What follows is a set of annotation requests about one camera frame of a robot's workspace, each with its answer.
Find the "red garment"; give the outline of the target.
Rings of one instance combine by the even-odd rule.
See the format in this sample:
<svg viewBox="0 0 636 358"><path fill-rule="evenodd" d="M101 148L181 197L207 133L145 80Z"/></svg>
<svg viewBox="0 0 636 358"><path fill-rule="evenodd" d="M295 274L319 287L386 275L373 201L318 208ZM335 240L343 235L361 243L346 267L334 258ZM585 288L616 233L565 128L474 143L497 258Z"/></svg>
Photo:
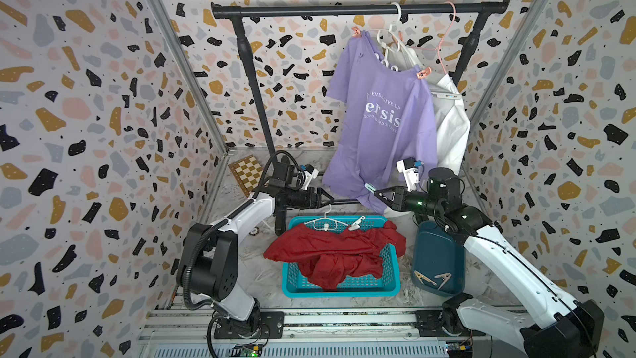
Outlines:
<svg viewBox="0 0 636 358"><path fill-rule="evenodd" d="M308 281L328 292L347 278L371 275L380 279L384 260L380 253L392 245L398 257L406 253L407 239L387 220L369 230L334 233L298 225L278 237L263 253L267 260L296 263Z"/></svg>

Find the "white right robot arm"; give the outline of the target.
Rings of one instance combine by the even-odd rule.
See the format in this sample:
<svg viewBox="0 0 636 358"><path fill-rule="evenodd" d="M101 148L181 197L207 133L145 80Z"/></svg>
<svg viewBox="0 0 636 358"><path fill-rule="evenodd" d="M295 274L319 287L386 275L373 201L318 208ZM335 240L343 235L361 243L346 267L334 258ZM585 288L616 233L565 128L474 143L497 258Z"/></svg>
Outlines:
<svg viewBox="0 0 636 358"><path fill-rule="evenodd" d="M398 212L431 217L447 235L474 255L503 282L526 312L512 313L460 293L442 306L444 332L480 331L528 357L594 357L605 315L592 301L580 301L536 269L504 238L495 222L462 199L463 180L437 167L427 188L366 188Z"/></svg>

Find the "white printed t-shirt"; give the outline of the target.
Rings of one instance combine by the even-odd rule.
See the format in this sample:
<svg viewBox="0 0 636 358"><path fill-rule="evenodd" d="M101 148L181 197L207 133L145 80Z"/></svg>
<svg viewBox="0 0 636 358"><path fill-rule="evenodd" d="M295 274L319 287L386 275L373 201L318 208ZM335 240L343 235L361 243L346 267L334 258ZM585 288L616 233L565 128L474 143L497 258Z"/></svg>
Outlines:
<svg viewBox="0 0 636 358"><path fill-rule="evenodd" d="M425 81L431 93L460 94L455 82L446 72L432 71ZM470 121L465 112L463 96L462 100L450 100L437 99L432 94L432 105L437 130L437 167L448 168L459 176L470 133Z"/></svg>

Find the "white plastic hangers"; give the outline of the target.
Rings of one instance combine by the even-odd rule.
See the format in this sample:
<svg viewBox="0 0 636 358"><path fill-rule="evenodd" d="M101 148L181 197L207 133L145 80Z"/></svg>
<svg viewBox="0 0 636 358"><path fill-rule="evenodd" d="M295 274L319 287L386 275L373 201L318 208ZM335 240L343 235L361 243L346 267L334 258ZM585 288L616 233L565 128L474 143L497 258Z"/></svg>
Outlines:
<svg viewBox="0 0 636 358"><path fill-rule="evenodd" d="M376 42L382 51L380 62L391 71L407 71L414 68L417 61L412 59L397 27L396 22L391 22L387 27L377 30Z"/></svg>

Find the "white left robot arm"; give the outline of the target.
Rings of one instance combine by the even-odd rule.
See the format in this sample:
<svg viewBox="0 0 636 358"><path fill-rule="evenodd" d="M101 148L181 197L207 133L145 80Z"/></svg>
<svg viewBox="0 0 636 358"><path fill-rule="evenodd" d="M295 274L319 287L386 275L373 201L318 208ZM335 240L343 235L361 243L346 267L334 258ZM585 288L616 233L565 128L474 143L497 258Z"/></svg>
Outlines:
<svg viewBox="0 0 636 358"><path fill-rule="evenodd" d="M236 209L208 225L196 223L188 230L177 270L186 308L210 306L224 318L254 323L259 318L258 303L238 286L239 246L257 225L275 219L275 235L287 230L290 209L321 208L334 198L310 186L320 172L312 165L299 165L285 152L281 161L271 157L273 174L262 175L248 199Z"/></svg>

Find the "purple garment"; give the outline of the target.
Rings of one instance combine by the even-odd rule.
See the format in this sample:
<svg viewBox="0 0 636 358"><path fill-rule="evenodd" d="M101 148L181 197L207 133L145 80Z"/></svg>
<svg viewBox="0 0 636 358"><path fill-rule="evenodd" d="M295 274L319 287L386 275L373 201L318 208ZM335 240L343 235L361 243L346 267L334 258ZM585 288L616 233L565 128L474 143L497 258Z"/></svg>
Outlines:
<svg viewBox="0 0 636 358"><path fill-rule="evenodd" d="M383 214L387 206L367 189L389 186L401 160L437 166L432 94L417 67L394 71L367 31L351 38L336 65L327 95L346 105L341 140L323 176L335 194Z"/></svg>

